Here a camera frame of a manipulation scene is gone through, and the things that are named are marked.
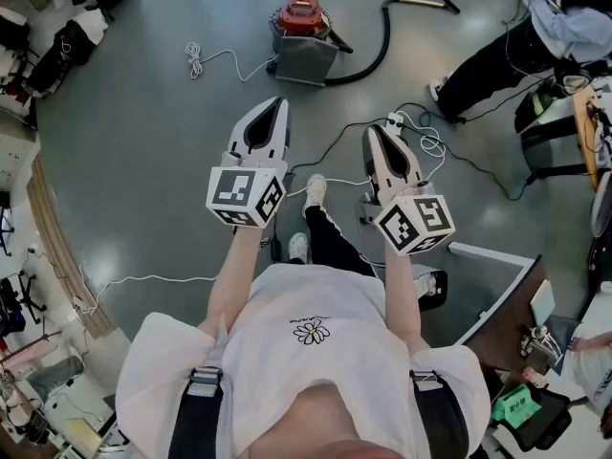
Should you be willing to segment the black and white floor object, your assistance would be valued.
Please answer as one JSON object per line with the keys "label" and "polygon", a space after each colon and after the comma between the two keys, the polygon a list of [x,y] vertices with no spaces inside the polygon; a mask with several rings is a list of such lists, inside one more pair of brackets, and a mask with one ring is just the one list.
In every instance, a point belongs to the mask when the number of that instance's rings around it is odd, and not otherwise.
{"label": "black and white floor object", "polygon": [[420,311],[441,307],[448,296],[447,272],[421,264],[413,265],[412,272]]}

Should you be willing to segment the person's right white shoe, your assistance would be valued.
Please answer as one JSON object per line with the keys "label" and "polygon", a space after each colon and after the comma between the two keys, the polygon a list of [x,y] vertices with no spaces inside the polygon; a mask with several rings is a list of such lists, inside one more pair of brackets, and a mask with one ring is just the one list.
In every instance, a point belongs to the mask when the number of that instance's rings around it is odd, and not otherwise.
{"label": "person's right white shoe", "polygon": [[313,174],[306,184],[306,200],[302,207],[302,216],[306,217],[306,210],[311,207],[321,208],[327,190],[327,181],[322,174]]}

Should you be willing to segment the person's right forearm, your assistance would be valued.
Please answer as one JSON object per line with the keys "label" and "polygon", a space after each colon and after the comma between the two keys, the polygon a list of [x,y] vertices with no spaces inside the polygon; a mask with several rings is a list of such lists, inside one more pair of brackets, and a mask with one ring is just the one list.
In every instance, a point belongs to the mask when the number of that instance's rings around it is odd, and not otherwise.
{"label": "person's right forearm", "polygon": [[386,244],[385,256],[385,324],[402,340],[411,354],[426,350],[418,297],[408,256],[399,256]]}

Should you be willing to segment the metal vacuum wand with nozzle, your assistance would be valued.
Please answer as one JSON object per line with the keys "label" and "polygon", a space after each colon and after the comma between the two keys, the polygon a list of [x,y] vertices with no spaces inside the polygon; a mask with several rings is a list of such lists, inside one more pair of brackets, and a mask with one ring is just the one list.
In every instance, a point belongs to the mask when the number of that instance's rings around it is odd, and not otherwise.
{"label": "metal vacuum wand with nozzle", "polygon": [[429,0],[398,0],[399,3],[408,4],[408,5],[416,5],[429,7],[434,9],[441,9],[445,11],[451,11],[452,13],[458,15],[461,11],[460,9],[450,0],[437,0],[437,1],[429,1]]}

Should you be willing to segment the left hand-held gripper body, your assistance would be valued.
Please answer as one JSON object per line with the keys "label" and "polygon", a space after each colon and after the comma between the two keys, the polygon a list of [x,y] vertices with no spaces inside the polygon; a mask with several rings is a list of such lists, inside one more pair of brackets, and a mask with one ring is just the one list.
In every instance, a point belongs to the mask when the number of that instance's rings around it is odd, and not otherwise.
{"label": "left hand-held gripper body", "polygon": [[227,226],[264,229],[285,198],[286,172],[283,160],[225,152],[211,169],[206,207]]}

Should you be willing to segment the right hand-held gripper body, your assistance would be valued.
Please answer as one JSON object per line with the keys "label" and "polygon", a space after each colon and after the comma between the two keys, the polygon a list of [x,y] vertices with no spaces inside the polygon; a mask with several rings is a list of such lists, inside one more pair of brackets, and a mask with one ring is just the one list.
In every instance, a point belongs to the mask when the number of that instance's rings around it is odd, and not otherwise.
{"label": "right hand-held gripper body", "polygon": [[429,181],[397,193],[375,218],[374,225],[399,256],[430,251],[454,234],[446,200]]}

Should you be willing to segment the black headphones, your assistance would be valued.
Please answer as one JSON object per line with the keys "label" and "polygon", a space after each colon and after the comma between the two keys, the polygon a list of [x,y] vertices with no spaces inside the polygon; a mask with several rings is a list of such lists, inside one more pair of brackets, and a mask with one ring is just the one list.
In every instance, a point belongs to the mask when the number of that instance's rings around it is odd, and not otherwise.
{"label": "black headphones", "polygon": [[555,83],[562,97],[581,92],[593,80],[591,73],[585,67],[572,60],[559,61],[554,70]]}

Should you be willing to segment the red vacuum cleaner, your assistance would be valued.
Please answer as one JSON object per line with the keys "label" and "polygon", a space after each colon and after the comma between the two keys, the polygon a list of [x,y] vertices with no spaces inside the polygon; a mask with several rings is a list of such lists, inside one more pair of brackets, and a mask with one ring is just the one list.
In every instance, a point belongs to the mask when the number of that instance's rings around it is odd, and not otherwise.
{"label": "red vacuum cleaner", "polygon": [[266,65],[266,71],[273,75],[280,48],[280,40],[286,36],[309,36],[327,41],[339,48],[339,53],[350,55],[354,52],[333,29],[333,22],[318,0],[288,0],[269,18],[273,37],[274,57]]}

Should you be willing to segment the brown desk with grey edge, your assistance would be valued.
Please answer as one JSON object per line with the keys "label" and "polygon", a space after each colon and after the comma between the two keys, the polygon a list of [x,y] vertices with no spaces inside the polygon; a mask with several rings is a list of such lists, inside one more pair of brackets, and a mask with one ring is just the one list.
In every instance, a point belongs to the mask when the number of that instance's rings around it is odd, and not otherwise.
{"label": "brown desk with grey edge", "polygon": [[457,343],[470,348],[483,365],[507,371],[516,379],[526,366],[544,374],[547,367],[545,355],[534,351],[528,357],[523,357],[520,353],[522,330],[535,325],[530,302],[547,279],[542,257],[528,258],[458,242],[450,243],[448,251],[518,269],[509,287]]}

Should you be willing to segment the grey floor box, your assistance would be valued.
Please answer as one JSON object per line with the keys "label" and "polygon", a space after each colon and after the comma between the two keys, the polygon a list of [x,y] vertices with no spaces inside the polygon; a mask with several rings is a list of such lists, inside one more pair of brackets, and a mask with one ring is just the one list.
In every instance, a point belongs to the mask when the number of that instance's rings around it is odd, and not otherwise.
{"label": "grey floor box", "polygon": [[361,225],[373,225],[382,211],[383,207],[373,192],[364,192],[359,198],[357,203],[357,216]]}

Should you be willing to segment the white notebook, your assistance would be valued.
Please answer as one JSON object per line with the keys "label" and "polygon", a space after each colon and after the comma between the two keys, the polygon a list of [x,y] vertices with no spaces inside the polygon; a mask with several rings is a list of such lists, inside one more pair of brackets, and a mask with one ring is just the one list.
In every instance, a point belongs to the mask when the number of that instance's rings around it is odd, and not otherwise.
{"label": "white notebook", "polygon": [[544,279],[530,301],[536,326],[544,325],[556,307],[551,282]]}

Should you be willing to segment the green box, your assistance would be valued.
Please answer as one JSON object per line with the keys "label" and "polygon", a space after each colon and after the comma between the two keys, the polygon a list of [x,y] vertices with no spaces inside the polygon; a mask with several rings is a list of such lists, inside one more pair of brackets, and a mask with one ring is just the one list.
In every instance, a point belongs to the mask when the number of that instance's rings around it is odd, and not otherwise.
{"label": "green box", "polygon": [[522,384],[495,401],[492,419],[496,422],[505,421],[512,428],[519,428],[540,409],[541,405],[532,398],[530,388]]}

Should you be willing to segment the curved wooden slatted board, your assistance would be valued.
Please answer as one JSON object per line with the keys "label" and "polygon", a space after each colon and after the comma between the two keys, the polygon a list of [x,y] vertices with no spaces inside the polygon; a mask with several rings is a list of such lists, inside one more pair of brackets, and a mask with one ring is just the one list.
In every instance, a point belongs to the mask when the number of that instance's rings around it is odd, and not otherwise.
{"label": "curved wooden slatted board", "polygon": [[60,226],[52,189],[45,177],[40,154],[34,157],[31,169],[32,175],[26,191],[47,259],[64,294],[91,336],[94,339],[106,337],[116,326],[101,309],[91,312],[94,308],[94,297],[80,273],[77,260]]}

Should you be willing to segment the light wooden desk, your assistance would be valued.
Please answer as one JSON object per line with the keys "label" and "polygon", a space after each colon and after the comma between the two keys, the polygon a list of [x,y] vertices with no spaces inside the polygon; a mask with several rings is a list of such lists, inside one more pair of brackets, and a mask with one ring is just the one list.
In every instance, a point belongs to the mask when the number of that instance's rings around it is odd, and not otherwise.
{"label": "light wooden desk", "polygon": [[594,82],[573,95],[574,118],[582,158],[595,191],[603,171],[612,169],[612,87]]}

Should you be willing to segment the person's right leg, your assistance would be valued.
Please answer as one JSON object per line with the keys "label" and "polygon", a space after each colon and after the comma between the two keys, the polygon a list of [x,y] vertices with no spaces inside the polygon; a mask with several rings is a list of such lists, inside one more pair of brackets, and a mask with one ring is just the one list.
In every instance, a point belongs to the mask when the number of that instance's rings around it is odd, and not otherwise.
{"label": "person's right leg", "polygon": [[361,258],[359,251],[343,236],[323,207],[306,208],[305,219],[310,232],[313,264],[377,277],[372,267]]}

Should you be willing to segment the person's left white shoe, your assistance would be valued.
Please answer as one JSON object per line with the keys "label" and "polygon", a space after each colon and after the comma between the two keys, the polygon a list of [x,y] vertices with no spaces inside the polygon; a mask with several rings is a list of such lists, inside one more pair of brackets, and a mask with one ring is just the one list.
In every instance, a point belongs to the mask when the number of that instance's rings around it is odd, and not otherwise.
{"label": "person's left white shoe", "polygon": [[304,232],[295,233],[288,244],[289,259],[309,255],[309,240]]}

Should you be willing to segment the grey mesh fabric piece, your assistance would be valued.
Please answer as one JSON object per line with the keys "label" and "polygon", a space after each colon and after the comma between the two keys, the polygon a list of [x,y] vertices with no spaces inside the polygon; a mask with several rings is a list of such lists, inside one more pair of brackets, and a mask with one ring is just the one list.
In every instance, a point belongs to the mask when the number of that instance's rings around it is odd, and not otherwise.
{"label": "grey mesh fabric piece", "polygon": [[276,79],[323,87],[338,52],[337,46],[314,37],[282,37],[273,75]]}

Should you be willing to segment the black backpack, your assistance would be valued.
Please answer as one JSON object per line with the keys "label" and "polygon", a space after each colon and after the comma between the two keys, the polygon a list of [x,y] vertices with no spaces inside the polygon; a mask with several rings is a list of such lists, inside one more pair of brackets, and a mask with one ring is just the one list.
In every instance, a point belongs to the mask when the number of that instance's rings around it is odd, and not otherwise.
{"label": "black backpack", "polygon": [[25,81],[25,90],[33,97],[53,94],[75,65],[83,65],[95,44],[74,20],[69,20],[54,37],[54,43],[34,66]]}

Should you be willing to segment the person's white shoe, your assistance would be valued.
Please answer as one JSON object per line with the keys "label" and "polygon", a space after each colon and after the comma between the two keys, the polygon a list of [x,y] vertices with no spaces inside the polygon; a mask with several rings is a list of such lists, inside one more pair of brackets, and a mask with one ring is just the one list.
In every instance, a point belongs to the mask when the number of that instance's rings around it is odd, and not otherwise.
{"label": "person's white shoe", "polygon": [[309,255],[309,240],[304,232],[295,233],[288,244],[289,259]]}
{"label": "person's white shoe", "polygon": [[327,181],[322,174],[313,174],[306,184],[306,200],[302,207],[302,216],[306,217],[306,210],[311,207],[321,208],[327,190]]}

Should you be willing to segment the person's left forearm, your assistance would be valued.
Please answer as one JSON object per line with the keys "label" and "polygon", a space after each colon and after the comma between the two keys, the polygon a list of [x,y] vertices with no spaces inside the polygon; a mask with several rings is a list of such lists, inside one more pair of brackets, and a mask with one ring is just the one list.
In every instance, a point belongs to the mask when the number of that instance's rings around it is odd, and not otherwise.
{"label": "person's left forearm", "polygon": [[208,299],[207,316],[199,329],[217,339],[229,330],[249,300],[263,230],[238,228]]}

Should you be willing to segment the person's white daisy t-shirt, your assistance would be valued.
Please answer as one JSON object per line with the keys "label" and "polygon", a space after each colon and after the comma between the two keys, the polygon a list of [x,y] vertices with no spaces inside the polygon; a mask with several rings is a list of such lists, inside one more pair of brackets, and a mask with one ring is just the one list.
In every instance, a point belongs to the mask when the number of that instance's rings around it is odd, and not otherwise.
{"label": "person's white daisy t-shirt", "polygon": [[435,372],[454,393],[470,448],[491,416],[474,353],[463,345],[410,353],[384,322],[375,277],[319,265],[277,264],[254,281],[231,330],[214,338],[153,313],[120,372],[120,429],[148,459],[164,459],[189,374],[218,365],[229,380],[234,454],[247,450],[308,387],[334,385],[359,436],[404,459],[429,459],[412,375]]}

